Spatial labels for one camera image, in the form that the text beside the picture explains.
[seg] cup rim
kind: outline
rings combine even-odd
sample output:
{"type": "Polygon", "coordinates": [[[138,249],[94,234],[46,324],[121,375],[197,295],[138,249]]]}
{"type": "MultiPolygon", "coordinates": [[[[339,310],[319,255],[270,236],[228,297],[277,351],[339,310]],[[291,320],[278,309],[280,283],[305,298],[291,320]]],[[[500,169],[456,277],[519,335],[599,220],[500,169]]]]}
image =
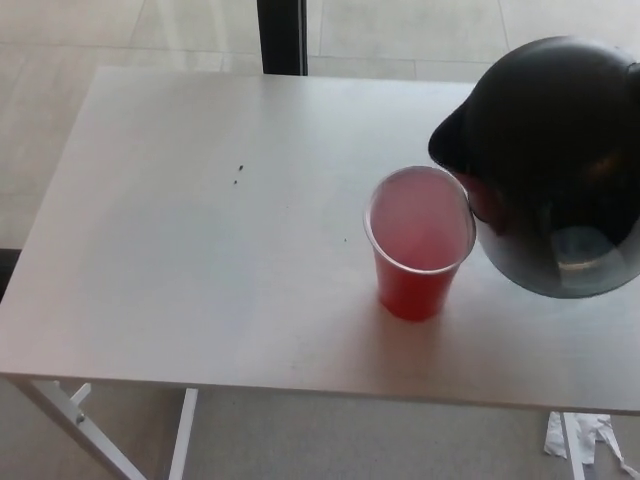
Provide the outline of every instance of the cup rim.
{"type": "Polygon", "coordinates": [[[464,262],[469,255],[471,254],[471,251],[473,250],[473,247],[476,243],[476,222],[473,219],[473,212],[471,210],[471,205],[469,204],[469,199],[467,197],[467,192],[464,189],[464,187],[462,186],[462,184],[458,181],[458,179],[456,177],[454,177],[451,173],[449,173],[446,170],[443,170],[441,168],[437,168],[437,167],[431,167],[429,165],[412,165],[409,167],[403,167],[400,168],[398,170],[395,170],[393,172],[391,172],[389,175],[387,175],[386,177],[384,177],[382,180],[380,180],[378,182],[378,184],[376,185],[376,187],[373,189],[373,193],[371,194],[371,198],[369,199],[369,203],[367,204],[367,207],[364,211],[364,230],[365,233],[367,234],[367,238],[369,239],[369,242],[371,242],[371,245],[373,246],[373,248],[376,250],[376,252],[378,252],[380,255],[382,255],[385,260],[387,260],[388,262],[390,262],[392,265],[396,266],[397,268],[400,268],[401,270],[404,270],[405,272],[410,272],[410,273],[415,273],[418,275],[438,275],[440,273],[445,273],[448,272],[450,270],[453,270],[454,268],[458,268],[460,266],[460,264],[462,262],[464,262]],[[397,260],[394,260],[393,258],[391,258],[383,249],[382,247],[380,247],[380,245],[378,244],[378,241],[375,239],[375,236],[373,235],[373,230],[371,228],[371,207],[373,206],[374,201],[376,200],[376,197],[379,195],[380,193],[380,189],[381,187],[389,180],[391,180],[393,177],[399,176],[401,174],[407,173],[408,171],[411,170],[421,170],[421,171],[429,171],[430,173],[434,173],[436,175],[440,175],[441,177],[445,178],[447,181],[449,181],[454,188],[457,190],[458,194],[461,196],[462,200],[464,201],[464,203],[467,206],[467,221],[469,223],[469,240],[468,240],[468,248],[467,251],[465,252],[464,255],[461,256],[461,258],[457,261],[454,262],[450,265],[447,265],[446,267],[442,267],[442,268],[438,268],[435,270],[422,270],[422,269],[418,269],[418,268],[412,268],[412,267],[408,267],[407,265],[404,265],[400,262],[398,262],[397,260]]]}

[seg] table leg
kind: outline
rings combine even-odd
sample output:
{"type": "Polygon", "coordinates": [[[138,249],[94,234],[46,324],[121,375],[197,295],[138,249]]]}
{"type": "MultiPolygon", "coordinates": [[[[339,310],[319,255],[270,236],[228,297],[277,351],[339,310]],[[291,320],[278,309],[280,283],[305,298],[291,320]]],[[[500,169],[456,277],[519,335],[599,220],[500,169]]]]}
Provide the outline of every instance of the table leg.
{"type": "Polygon", "coordinates": [[[173,449],[173,459],[171,460],[171,471],[169,480],[181,480],[184,471],[184,464],[187,461],[187,450],[189,449],[189,438],[191,437],[191,426],[193,425],[193,415],[196,411],[198,401],[198,390],[187,388],[182,402],[182,413],[180,414],[180,425],[176,435],[176,446],[173,449]]]}
{"type": "Polygon", "coordinates": [[[14,385],[115,478],[145,480],[135,465],[54,382],[14,381],[14,385]]]}
{"type": "Polygon", "coordinates": [[[306,0],[257,0],[262,70],[308,75],[306,0]]]}
{"type": "Polygon", "coordinates": [[[584,480],[584,467],[580,458],[580,450],[578,448],[578,423],[575,414],[571,412],[560,412],[560,421],[562,423],[562,434],[564,435],[564,444],[567,450],[567,458],[571,462],[571,470],[573,471],[574,480],[584,480]]]}
{"type": "MultiPolygon", "coordinates": [[[[71,398],[58,382],[12,380],[13,384],[51,420],[58,424],[80,447],[118,480],[145,480],[144,475],[79,407],[91,391],[85,383],[71,398]]],[[[169,480],[180,480],[184,471],[193,425],[198,390],[187,388],[182,404],[169,480]]]]}

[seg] floor tile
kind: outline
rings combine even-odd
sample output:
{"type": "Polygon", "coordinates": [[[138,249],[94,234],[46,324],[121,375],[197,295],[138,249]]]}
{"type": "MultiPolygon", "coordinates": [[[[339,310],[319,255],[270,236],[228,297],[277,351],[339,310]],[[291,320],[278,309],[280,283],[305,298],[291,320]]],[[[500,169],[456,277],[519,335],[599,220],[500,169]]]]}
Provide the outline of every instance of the floor tile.
{"type": "Polygon", "coordinates": [[[493,65],[492,63],[472,62],[416,62],[416,77],[427,82],[472,82],[493,65]]]}
{"type": "Polygon", "coordinates": [[[222,71],[237,75],[260,75],[262,57],[252,53],[225,53],[222,71]]]}
{"type": "Polygon", "coordinates": [[[581,35],[640,58],[636,0],[500,0],[510,48],[554,35],[581,35]]]}
{"type": "Polygon", "coordinates": [[[13,86],[24,61],[23,49],[0,45],[0,112],[13,91],[13,86]]]}
{"type": "Polygon", "coordinates": [[[321,55],[491,62],[506,51],[497,0],[325,0],[321,55]]]}
{"type": "Polygon", "coordinates": [[[126,46],[144,0],[0,0],[0,41],[126,46]]]}
{"type": "Polygon", "coordinates": [[[309,57],[309,75],[415,80],[414,62],[377,58],[309,57]]]}
{"type": "MultiPolygon", "coordinates": [[[[309,53],[320,49],[322,0],[308,0],[309,53]]],[[[256,0],[147,0],[132,46],[260,53],[256,0]]]]}
{"type": "Polygon", "coordinates": [[[99,65],[219,71],[222,55],[206,52],[32,47],[0,116],[0,196],[36,199],[29,208],[0,202],[13,226],[0,239],[19,247],[28,232],[77,112],[99,65]]]}

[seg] tabletop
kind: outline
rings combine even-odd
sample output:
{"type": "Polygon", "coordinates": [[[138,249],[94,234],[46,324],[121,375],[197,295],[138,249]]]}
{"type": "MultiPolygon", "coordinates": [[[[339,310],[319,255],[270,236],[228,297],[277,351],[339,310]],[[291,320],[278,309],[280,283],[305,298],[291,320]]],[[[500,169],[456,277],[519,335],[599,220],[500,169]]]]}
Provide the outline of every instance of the tabletop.
{"type": "Polygon", "coordinates": [[[640,283],[527,292],[476,245],[376,301],[362,213],[472,85],[101,70],[0,305],[0,374],[640,411],[640,283]]]}

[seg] table frame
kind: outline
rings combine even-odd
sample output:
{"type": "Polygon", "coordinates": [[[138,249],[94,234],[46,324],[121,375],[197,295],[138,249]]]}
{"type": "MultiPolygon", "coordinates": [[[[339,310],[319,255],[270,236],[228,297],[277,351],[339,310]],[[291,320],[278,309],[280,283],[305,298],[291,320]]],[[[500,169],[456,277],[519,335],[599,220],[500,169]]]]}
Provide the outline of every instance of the table frame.
{"type": "MultiPolygon", "coordinates": [[[[146,480],[147,477],[80,408],[80,403],[91,391],[91,384],[85,383],[73,395],[68,396],[56,381],[11,379],[11,382],[114,478],[146,480]]],[[[182,479],[197,400],[198,390],[187,388],[176,434],[169,480],[182,479]]],[[[560,418],[573,478],[585,480],[578,450],[578,426],[575,414],[561,412],[560,418]]]]}

